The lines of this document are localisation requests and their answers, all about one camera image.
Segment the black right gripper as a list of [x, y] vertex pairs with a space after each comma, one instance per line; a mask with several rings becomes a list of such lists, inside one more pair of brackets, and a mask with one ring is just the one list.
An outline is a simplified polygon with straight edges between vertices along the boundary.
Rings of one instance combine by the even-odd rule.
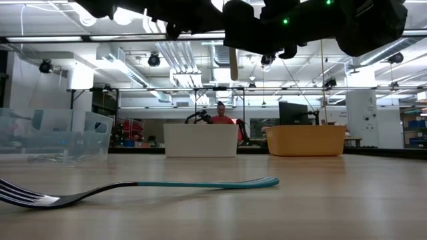
[[[335, 0], [265, 0], [263, 25], [280, 57], [294, 57], [297, 48], [310, 41], [333, 37], [337, 32]], [[262, 25], [237, 25], [259, 21], [254, 8], [242, 0], [229, 0], [223, 6], [224, 45], [241, 50], [263, 50]]]

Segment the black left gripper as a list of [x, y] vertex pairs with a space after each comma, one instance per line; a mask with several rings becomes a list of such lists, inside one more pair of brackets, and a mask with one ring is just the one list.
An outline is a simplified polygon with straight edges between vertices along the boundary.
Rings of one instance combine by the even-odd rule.
[[[191, 15], [221, 15], [222, 12], [211, 0], [149, 0], [146, 3], [147, 13], [153, 19], [167, 23], [168, 39], [177, 39], [185, 29], [186, 5]], [[196, 17], [189, 22], [191, 33], [205, 33], [223, 29], [223, 19], [215, 16]]]

